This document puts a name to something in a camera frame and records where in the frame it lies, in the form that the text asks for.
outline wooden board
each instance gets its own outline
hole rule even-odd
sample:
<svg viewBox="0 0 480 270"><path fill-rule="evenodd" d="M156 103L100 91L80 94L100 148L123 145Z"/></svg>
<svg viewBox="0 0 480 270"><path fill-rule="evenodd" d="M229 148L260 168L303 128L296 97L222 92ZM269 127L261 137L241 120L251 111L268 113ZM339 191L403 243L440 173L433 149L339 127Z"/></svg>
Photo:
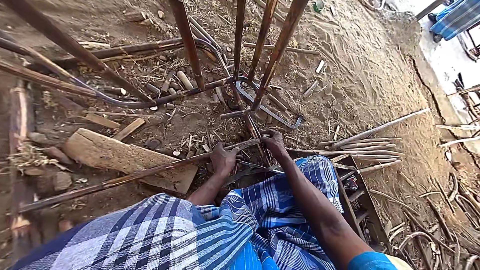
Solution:
<svg viewBox="0 0 480 270"><path fill-rule="evenodd" d="M135 129L137 129L139 126L143 125L144 123L145 123L145 120L143 120L142 118L137 118L137 119L135 119L135 121L131 122L127 127L122 129L115 136L113 136L113 138L121 141L126 136L130 135L130 133L135 131Z"/></svg>
<svg viewBox="0 0 480 270"><path fill-rule="evenodd" d="M78 129L65 142L63 151L71 159L85 165L126 174L178 160L142 147L127 145L84 128ZM145 177L141 181L185 194L197 170L196 165L189 164Z"/></svg>

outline dirt ground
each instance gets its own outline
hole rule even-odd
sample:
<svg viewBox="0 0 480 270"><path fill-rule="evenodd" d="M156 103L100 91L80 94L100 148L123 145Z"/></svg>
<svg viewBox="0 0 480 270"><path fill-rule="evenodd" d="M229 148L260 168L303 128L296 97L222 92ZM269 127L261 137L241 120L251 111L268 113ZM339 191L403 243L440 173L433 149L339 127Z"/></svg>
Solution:
<svg viewBox="0 0 480 270"><path fill-rule="evenodd" d="M112 47L126 44L140 44L150 41L177 37L173 15L168 12L166 0L158 2L136 0L32 0L38 9L59 22L75 39L81 41L104 42ZM224 48L233 48L235 22L235 3L231 0L185 1L187 10ZM279 0L277 10L286 16L291 1ZM155 18L154 25L129 23L124 19L128 12L142 10ZM159 19L157 11L165 12L165 17ZM247 1L245 19L246 42L256 42L263 9L253 0ZM366 10L357 0L325 1L325 8L321 13L313 10L310 3L302 16L297 31L290 42L290 46L302 49L319 50L321 55L309 55L286 52L275 73L271 84L282 87L279 91L281 98L287 102L291 111L297 111L304 116L297 130L289 130L279 123L266 124L266 115L258 113L255 122L261 127L273 126L285 135L285 144L289 147L318 149L317 143L330 141L334 137L335 128L340 125L339 138L346 138L379 126L388 121L407 115L426 107L431 112L416 116L405 122L392 126L376 137L401 137L397 143L397 151L404 152L404 161L397 166L371 172L364 175L369 188L383 191L411 205L417 210L428 225L436 222L425 201L418 196L427 191L438 190L434 179L437 179L445 190L451 189L448 181L449 172L456 172L461 179L475 190L479 189L479 169L475 165L475 158L467 153L460 145L452 146L454 160L463 167L457 172L445 159L444 151L438 148L442 141L453 139L449 133L440 133L434 124L443 124L442 116L438 114L436 102L431 94L431 86L424 83L425 78L419 77L416 71L417 61L424 61L423 57L412 46L416 41L416 24L408 23L408 14L373 13ZM32 27L24 23L6 7L0 6L0 27L11 33L21 42L38 49L50 57L65 55L56 45L47 40ZM275 44L281 29L281 23L274 20L267 38L267 44ZM248 61L253 49L242 49L242 69L248 72ZM11 54L2 51L2 58L16 61ZM184 60L182 50L168 51L163 54L165 61L150 58L140 61L110 61L107 64L117 70L120 75L129 79L138 86L152 83L159 88L169 70L184 69L190 71ZM233 52L227 53L229 59ZM266 67L268 51L262 55L260 72ZM315 73L319 62L325 61L325 68L320 74ZM222 74L214 70L217 66L213 62L202 61L205 77L219 79ZM90 85L110 85L100 79L90 70L81 67L73 73ZM15 79L1 74L0 86L0 154L1 166L7 165L8 156L8 121L9 100L8 91L14 85ZM303 98L303 92L317 79L319 87L314 93ZM50 145L61 145L79 127L91 129L104 135L112 136L113 130L81 121L75 113L65 110L55 98L48 93L34 87L34 108L36 113L36 128L38 132L47 135ZM227 112L225 108L211 105L212 93L202 93L184 99L177 105L178 111L171 119L166 116L165 109L157 112L146 110L123 110L107 106L101 102L77 98L74 101L82 107L93 107L96 110L105 110L139 114L154 114L157 117L148 118L147 124L141 130L127 139L126 143L142 146L149 138L157 138L162 144L159 151L171 154L173 150L181 150L186 154L188 147L185 140L190 135L197 135L193 148L200 148L200 138L210 130L215 130L223 140L239 142L248 139L239 119L222 121L219 115ZM275 109L265 99L264 104ZM295 117L282 114L290 123ZM136 117L110 116L123 127L131 123ZM255 163L254 149L247 151L250 161ZM416 184L415 188L408 185L399 177L403 172ZM114 178L118 172L102 172L93 168L80 168L73 174L74 183L70 189L97 184L102 180ZM9 231L9 201L10 184L7 175L0 175L0 269L8 267L10 261L11 235ZM195 190L206 179L206 169L201 168L194 180L190 192ZM71 220L79 224L97 216L127 207L141 199L161 190L146 187L142 184L127 184L107 191L88 195L74 201L62 203L53 209L60 219ZM42 194L51 194L51 187L45 187ZM389 221L395 226L405 217L401 208L388 202L382 197L375 197L378 203L381 219ZM437 204L446 210L441 195L430 196ZM466 225L463 214L451 216L447 211L448 221L453 224ZM403 239L398 235L393 243Z"/></svg>

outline hand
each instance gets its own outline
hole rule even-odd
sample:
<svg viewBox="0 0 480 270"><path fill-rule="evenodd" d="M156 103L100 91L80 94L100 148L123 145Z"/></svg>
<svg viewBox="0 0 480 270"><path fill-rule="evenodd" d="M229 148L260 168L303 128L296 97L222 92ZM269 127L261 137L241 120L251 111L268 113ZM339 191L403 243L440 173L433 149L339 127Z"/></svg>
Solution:
<svg viewBox="0 0 480 270"><path fill-rule="evenodd" d="M242 158L241 155L237 155L240 148L235 147L230 152L226 152L223 147L227 145L227 143L217 143L210 155L214 174L219 174L222 177L228 177L235 166L235 162L240 162Z"/></svg>
<svg viewBox="0 0 480 270"><path fill-rule="evenodd" d="M268 129L261 131L260 134L270 135L270 137L262 136L260 141L265 143L268 150L272 152L272 155L276 160L279 160L285 155L288 156L288 153L283 146L283 136L280 132L273 129Z"/></svg>

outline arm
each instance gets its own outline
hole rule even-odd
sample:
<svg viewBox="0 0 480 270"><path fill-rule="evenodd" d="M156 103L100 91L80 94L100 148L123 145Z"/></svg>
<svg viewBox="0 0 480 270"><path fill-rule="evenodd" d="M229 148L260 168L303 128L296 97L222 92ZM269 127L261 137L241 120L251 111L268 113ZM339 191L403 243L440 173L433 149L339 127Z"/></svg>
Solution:
<svg viewBox="0 0 480 270"><path fill-rule="evenodd" d="M235 162L241 158L240 155L237 155L238 147L226 152L223 149L225 145L226 143L218 143L214 146L210 155L214 174L187 198L188 201L195 205L213 204L216 195L225 184L225 179L235 166Z"/></svg>
<svg viewBox="0 0 480 270"><path fill-rule="evenodd" d="M365 251L373 251L363 242L340 212L300 171L283 146L282 134L267 130L270 138L262 137L273 157L280 163L292 189L297 206L309 222L318 242L337 269L347 269L348 263Z"/></svg>

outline blue shirt sleeve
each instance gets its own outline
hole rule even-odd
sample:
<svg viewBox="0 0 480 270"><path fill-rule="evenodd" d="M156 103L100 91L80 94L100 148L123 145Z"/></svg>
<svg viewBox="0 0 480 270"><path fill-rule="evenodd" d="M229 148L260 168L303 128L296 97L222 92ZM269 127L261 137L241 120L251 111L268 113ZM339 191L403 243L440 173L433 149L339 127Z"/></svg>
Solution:
<svg viewBox="0 0 480 270"><path fill-rule="evenodd" d="M383 253L368 251L354 257L348 270L397 270Z"/></svg>

